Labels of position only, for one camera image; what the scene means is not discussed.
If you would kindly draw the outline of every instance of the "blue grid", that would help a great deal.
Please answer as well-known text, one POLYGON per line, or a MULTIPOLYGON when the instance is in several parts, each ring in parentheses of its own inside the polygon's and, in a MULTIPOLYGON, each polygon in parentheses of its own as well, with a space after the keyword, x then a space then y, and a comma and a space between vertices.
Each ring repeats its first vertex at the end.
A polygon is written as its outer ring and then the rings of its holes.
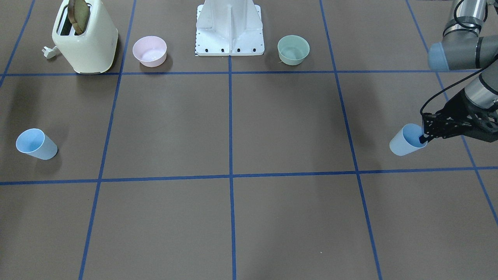
MULTIPOLYGON (((85 263, 86 263, 86 258, 88 254, 88 248, 90 244, 90 238, 91 238, 91 233, 92 233, 92 226, 93 226, 93 221, 95 217, 95 212, 97 209, 97 201, 99 197, 99 191, 100 191, 100 186, 101 183, 103 182, 133 182, 133 181, 162 181, 162 180, 200 180, 200 179, 218 179, 218 178, 227 178, 230 180, 230 207, 231 207, 231 225, 232 225, 232 275, 233 275, 233 280, 236 280, 237 278, 237 264, 236 264, 236 228, 235 228, 235 205, 234 205, 234 178, 251 178, 251 177, 286 177, 286 176, 323 176, 323 175, 356 175, 357 177, 357 182, 358 182, 358 187, 362 199, 362 204, 364 208, 364 213, 365 213, 365 220, 367 223, 367 228, 369 231, 370 235, 370 240, 371 240, 371 246, 372 246, 372 251, 373 251, 373 256, 375 260, 375 265, 377 269, 377 275, 379 280, 382 280, 382 273, 380 270, 380 263, 378 260, 376 248, 375 248, 375 241, 374 241, 374 234, 372 230, 372 226, 370 223, 370 218, 369 218, 369 213, 368 213, 368 207, 367 207, 367 202, 365 199, 365 195, 363 192, 363 186, 362 186, 362 181, 361 181, 361 175, 362 174, 380 174, 380 173, 407 173, 407 172, 451 172, 451 171, 469 171, 473 170, 476 173, 476 176, 478 178, 478 181, 481 185, 481 188, 483 190, 483 193, 485 195, 485 198, 488 202, 488 205, 491 209, 491 212, 493 213, 493 216, 495 218, 495 221, 498 225, 498 217, 497 214, 494 210, 493 204, 489 198, 488 192, 486 190, 486 187, 482 181, 482 178, 480 176, 479 171, 480 170, 498 170, 498 166, 476 166, 474 159, 472 157, 472 153, 467 145, 467 142, 465 138, 462 136, 462 141, 465 145, 466 151, 468 153, 468 156, 471 160, 472 166, 471 167, 454 167, 454 168, 416 168, 416 169, 385 169, 385 170, 359 170, 358 164, 357 164, 357 159, 355 155, 355 149, 353 145, 353 140, 351 137, 351 131, 350 127, 348 124, 348 117, 346 114, 346 108, 344 105, 344 100, 342 96, 342 91, 341 91, 341 86, 340 86, 340 81, 339 81, 339 76, 338 74, 340 73, 435 73, 439 84, 441 88, 444 88, 443 83, 441 81, 441 78, 439 77, 438 72, 432 71, 432 70, 351 70, 351 71, 343 71, 343 70, 337 70, 336 64, 335 64, 335 59, 334 59, 334 52, 332 48, 332 43, 329 37, 329 32, 328 32, 328 26, 327 26, 327 21, 324 13, 324 8, 323 8, 323 3, 322 0, 319 0, 320 2, 320 9, 322 13, 322 18, 323 18, 323 24, 325 28, 325 33, 327 36, 327 41, 329 44, 329 51, 330 51, 330 56, 333 64, 333 70, 327 70, 327 71, 232 71, 232 58, 229 56, 228 58, 228 64, 229 64, 229 69, 228 71, 220 71, 220 72, 148 72, 148 73, 143 73, 143 72, 123 72, 123 68, 125 65, 125 55, 127 52, 127 47, 129 43, 129 35, 131 32, 132 24, 133 24, 133 17, 134 17, 134 12, 135 12, 135 7, 136 7, 136 0, 133 1, 133 6, 132 6, 132 11, 130 15, 130 20, 129 20, 129 25, 128 25, 128 31, 126 35, 126 41, 124 44, 124 51, 123 51, 123 58, 121 62, 121 67, 119 73, 103 73, 102 75, 116 75, 118 76, 118 82, 116 85, 116 91, 115 91, 115 96, 114 96, 114 101, 113 101, 113 106, 111 110, 111 116, 109 119, 109 126, 108 126, 108 131, 106 135, 106 141, 104 145, 104 151, 102 154, 102 162, 101 162, 101 167, 100 167, 100 172, 99 172, 99 177, 97 179, 75 179, 75 180, 40 180, 40 181, 6 181, 6 182, 0 182, 0 186, 2 185, 41 185, 41 184, 71 184, 71 183, 96 183, 96 190, 95 190, 95 195, 94 195, 94 201, 93 201, 93 206, 92 206, 92 212, 90 216, 90 221, 88 225, 88 232, 87 232, 87 237, 85 241, 85 248, 83 252, 83 257, 82 257, 82 262, 81 262, 81 268, 80 268, 80 273, 79 273, 79 280, 83 279, 83 274, 85 270, 85 263), (348 134, 348 140, 350 143, 350 149, 351 149, 351 154, 353 158, 353 163, 355 170, 349 170, 349 171, 330 171, 330 172, 289 172, 289 173, 252 173, 252 174, 234 174, 233 172, 233 118, 232 118, 232 75, 247 75, 247 74, 334 74, 336 83, 337 83, 337 88, 338 88, 338 94, 339 98, 341 101, 341 107, 343 110, 343 116, 344 116, 344 122, 346 125, 346 131, 348 134), (114 119, 114 110, 116 108, 116 101, 118 98, 119 94, 119 89, 120 89, 120 84, 121 84, 121 78, 123 75, 212 75, 212 74, 227 74, 229 77, 229 174, 219 174, 219 175, 202 175, 202 176, 165 176, 165 177, 141 177, 141 178, 102 178, 103 171, 104 171, 104 166, 106 162, 106 155, 107 155, 107 148, 109 145, 109 139, 111 135, 111 130, 112 130, 112 125, 113 125, 113 119, 114 119)), ((424 40, 424 37, 422 35, 422 32, 420 30, 420 27, 417 23, 415 14, 410 6, 410 3, 408 0, 405 0, 407 7, 411 13, 411 16, 413 18, 414 24, 418 30, 418 33, 420 35, 420 38, 424 44, 424 47, 426 51, 428 51, 427 44, 424 40)), ((14 58, 15 52, 18 48, 19 42, 22 38, 22 35, 24 33, 24 30, 26 28, 26 25, 29 21, 31 12, 33 10, 35 4, 35 0, 32 0, 31 5, 29 7, 29 11, 27 13, 26 19, 23 23, 23 26, 21 28, 21 31, 19 33, 19 36, 17 38, 17 41, 14 45, 14 48, 12 50, 12 53, 10 55, 10 58, 8 60, 8 63, 5 67, 4 72, 1 74, 1 79, 0 79, 0 87, 3 85, 3 82, 5 80, 5 77, 24 77, 24 76, 76 76, 79 75, 77 73, 32 73, 32 74, 9 74, 8 70, 10 67, 10 64, 14 58)), ((455 72, 473 72, 472 70, 458 70, 455 72)), ((448 100, 448 96, 446 93, 444 93, 446 100, 448 100)))

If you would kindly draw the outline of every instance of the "mint green bowl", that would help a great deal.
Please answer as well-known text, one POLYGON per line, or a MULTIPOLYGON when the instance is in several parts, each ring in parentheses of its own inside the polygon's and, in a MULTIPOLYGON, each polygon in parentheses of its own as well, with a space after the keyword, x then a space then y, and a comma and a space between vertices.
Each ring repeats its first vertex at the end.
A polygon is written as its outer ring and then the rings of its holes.
POLYGON ((278 57, 287 65, 298 65, 310 53, 308 42, 297 35, 287 35, 278 41, 278 57))

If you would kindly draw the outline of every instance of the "cup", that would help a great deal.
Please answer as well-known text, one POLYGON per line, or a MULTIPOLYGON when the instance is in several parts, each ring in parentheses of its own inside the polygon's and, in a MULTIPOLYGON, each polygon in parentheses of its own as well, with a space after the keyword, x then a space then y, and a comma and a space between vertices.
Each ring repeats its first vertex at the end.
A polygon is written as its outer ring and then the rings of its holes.
POLYGON ((406 155, 427 146, 427 142, 420 143, 419 137, 424 134, 421 126, 407 124, 394 136, 389 148, 395 155, 406 155))
POLYGON ((298 65, 310 53, 308 42, 297 35, 288 35, 277 44, 278 57, 287 65, 298 65))
POLYGON ((133 45, 133 55, 147 67, 159 66, 166 60, 166 42, 157 36, 140 38, 133 45))
POLYGON ((28 129, 21 133, 15 147, 18 151, 39 159, 51 159, 58 150, 57 145, 39 129, 28 129))

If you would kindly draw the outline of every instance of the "blue joint cap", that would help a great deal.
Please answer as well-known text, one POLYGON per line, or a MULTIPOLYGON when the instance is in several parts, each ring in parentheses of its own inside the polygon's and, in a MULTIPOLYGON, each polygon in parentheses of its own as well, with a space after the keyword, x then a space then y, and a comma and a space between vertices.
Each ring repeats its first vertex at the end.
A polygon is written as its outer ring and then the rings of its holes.
POLYGON ((443 44, 441 44, 441 42, 435 43, 431 46, 427 61, 429 62, 429 68, 431 68, 432 71, 450 71, 446 55, 444 54, 443 44))

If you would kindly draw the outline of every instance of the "bread slice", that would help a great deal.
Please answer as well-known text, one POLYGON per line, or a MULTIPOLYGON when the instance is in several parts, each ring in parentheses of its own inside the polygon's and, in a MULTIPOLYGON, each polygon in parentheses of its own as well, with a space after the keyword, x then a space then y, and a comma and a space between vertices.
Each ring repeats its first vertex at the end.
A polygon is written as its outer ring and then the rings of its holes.
POLYGON ((85 0, 69 0, 67 17, 71 24, 73 24, 77 35, 81 35, 85 32, 89 15, 90 8, 85 0))

